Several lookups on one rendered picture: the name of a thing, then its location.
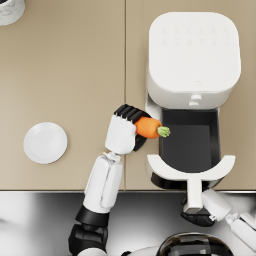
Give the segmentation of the orange carrot with green top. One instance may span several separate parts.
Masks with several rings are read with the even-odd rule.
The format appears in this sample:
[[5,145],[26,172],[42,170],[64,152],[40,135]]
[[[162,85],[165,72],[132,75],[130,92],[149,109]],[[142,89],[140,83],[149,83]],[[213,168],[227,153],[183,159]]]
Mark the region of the orange carrot with green top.
[[157,119],[141,117],[136,123],[136,133],[145,138],[155,139],[158,137],[168,137],[170,129],[161,124]]

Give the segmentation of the air fryer drawer with handle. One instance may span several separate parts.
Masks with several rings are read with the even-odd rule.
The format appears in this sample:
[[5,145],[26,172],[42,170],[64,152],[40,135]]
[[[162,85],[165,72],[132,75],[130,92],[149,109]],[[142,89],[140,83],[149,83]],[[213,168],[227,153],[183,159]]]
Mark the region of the air fryer drawer with handle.
[[183,211],[195,214],[202,192],[216,186],[233,168],[235,157],[220,154],[218,111],[164,109],[146,100],[146,111],[171,130],[159,140],[159,152],[146,158],[151,182],[163,189],[185,190]]

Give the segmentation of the pale air fryer body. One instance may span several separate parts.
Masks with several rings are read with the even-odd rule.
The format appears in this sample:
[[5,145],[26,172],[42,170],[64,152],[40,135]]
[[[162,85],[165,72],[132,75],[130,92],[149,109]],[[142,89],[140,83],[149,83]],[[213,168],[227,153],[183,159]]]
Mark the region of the pale air fryer body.
[[147,91],[167,109],[223,105],[241,74],[239,35],[226,16],[169,12],[149,29]]

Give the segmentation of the dark round robot body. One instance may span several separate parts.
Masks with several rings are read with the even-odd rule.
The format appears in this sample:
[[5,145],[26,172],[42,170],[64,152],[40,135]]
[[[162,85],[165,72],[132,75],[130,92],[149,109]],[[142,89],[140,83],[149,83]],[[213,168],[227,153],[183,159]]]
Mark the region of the dark round robot body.
[[234,256],[219,238],[204,233],[180,233],[168,237],[156,256]]

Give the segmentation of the white round plate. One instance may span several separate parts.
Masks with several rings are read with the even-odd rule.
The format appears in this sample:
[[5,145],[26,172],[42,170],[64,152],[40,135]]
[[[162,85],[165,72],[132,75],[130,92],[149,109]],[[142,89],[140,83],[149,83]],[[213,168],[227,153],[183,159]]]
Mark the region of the white round plate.
[[50,164],[65,153],[67,135],[62,127],[52,122],[34,125],[26,133],[23,141],[27,157],[38,164]]

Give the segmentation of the white patterned pot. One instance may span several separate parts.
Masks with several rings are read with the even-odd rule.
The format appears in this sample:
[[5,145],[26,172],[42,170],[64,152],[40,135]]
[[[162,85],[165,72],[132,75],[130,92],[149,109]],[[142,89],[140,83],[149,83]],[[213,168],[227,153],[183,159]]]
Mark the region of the white patterned pot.
[[25,11],[25,0],[0,0],[0,26],[13,24]]

